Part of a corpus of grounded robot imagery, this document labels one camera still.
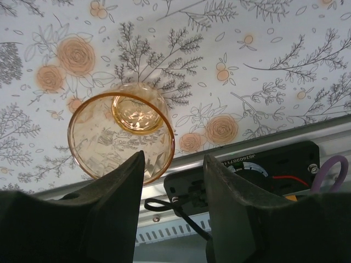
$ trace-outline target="white vent slot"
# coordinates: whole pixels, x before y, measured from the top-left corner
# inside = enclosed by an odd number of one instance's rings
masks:
[[[191,216],[195,223],[197,223],[205,231],[210,231],[210,217],[207,214]],[[196,234],[196,232],[183,220],[177,219],[169,222],[155,223],[150,226],[140,227],[137,230],[137,239],[135,245],[148,244],[163,241],[165,239],[183,237]]]

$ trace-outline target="screw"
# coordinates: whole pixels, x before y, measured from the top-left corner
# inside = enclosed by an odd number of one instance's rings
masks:
[[[310,164],[310,166],[308,167],[308,170],[311,174],[316,174],[319,171],[318,165],[316,165],[315,163]]]
[[[158,222],[160,222],[161,218],[160,218],[160,216],[155,215],[155,217],[152,220],[153,220],[153,222],[158,223]]]
[[[178,196],[172,197],[172,203],[175,203],[177,201],[179,201],[179,197]]]

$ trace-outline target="white patterned backdrop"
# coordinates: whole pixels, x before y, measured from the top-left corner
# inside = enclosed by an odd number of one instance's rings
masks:
[[[0,188],[88,179],[67,125],[118,83],[162,93],[176,157],[346,115],[350,29],[346,0],[0,0]]]

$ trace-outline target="glass cup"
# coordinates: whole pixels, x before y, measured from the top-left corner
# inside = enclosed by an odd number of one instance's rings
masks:
[[[116,85],[85,101],[70,120],[68,142],[76,162],[95,179],[143,150],[144,184],[167,170],[175,150],[167,104],[145,83]]]

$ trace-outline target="glass base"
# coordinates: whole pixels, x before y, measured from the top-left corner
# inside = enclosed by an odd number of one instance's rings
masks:
[[[163,120],[148,105],[124,96],[116,96],[112,103],[115,122],[125,131],[135,135],[146,135],[157,131]]]

